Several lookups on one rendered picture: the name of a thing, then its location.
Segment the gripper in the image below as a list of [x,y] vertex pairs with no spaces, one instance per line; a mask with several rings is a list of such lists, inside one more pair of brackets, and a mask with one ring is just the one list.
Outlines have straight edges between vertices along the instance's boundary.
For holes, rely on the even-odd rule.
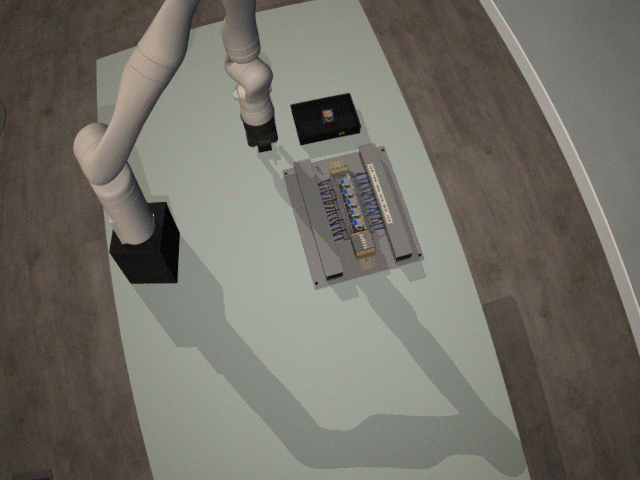
[[278,135],[271,99],[268,107],[259,113],[247,113],[240,107],[240,117],[244,124],[247,142],[250,147],[277,143]]

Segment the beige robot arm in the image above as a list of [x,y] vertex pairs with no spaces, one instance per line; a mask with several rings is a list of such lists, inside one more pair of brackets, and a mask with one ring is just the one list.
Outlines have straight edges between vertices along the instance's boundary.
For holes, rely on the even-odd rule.
[[[225,70],[239,84],[242,110],[262,112],[270,103],[273,72],[258,57],[256,0],[220,1],[226,11],[221,27]],[[109,126],[91,123],[74,140],[74,155],[122,244],[143,243],[155,230],[154,216],[127,160],[144,123],[185,58],[199,2],[165,0],[124,67]]]

